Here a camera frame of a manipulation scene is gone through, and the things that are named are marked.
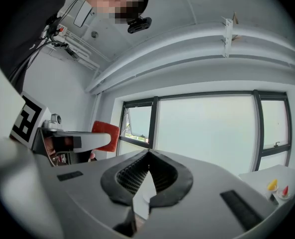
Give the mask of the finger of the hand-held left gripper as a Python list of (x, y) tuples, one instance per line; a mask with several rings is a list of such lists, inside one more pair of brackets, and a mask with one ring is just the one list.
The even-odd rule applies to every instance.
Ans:
[(108, 133), (92, 133), (92, 132), (73, 132), (73, 131), (57, 131), (55, 137), (72, 138), (72, 149), (75, 153), (92, 151), (94, 149), (106, 146), (111, 141)]

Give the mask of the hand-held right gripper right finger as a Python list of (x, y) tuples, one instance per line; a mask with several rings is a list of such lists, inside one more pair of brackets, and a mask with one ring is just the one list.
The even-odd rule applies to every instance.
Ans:
[[(187, 167), (193, 175), (193, 185), (178, 204), (152, 209), (137, 238), (263, 239), (280, 224), (276, 207), (224, 168), (179, 154), (162, 154)], [(249, 231), (241, 226), (220, 195), (232, 190), (262, 219)]]

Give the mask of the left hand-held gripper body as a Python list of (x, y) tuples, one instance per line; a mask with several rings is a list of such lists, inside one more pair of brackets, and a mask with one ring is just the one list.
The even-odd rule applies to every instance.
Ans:
[(62, 130), (62, 120), (58, 114), (53, 114), (49, 109), (34, 99), (26, 92), (21, 93), (25, 104), (18, 115), (10, 136), (28, 147), (33, 153), (44, 152), (49, 158), (44, 147), (44, 137), (52, 136), (54, 132)]

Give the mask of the person's left hand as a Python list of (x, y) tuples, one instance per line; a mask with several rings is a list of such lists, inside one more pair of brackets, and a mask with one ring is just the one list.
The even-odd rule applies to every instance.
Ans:
[(49, 136), (43, 140), (46, 153), (55, 166), (97, 161), (93, 150), (75, 152), (75, 139), (78, 138)]

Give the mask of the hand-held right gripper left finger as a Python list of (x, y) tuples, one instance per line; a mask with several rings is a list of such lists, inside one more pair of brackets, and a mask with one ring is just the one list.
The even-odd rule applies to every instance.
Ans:
[(135, 218), (129, 218), (130, 206), (110, 200), (101, 187), (104, 172), (138, 154), (133, 151), (100, 161), (52, 167), (49, 159), (36, 154), (35, 161), (43, 187), (60, 221), (65, 239), (126, 239), (115, 230), (135, 229)]

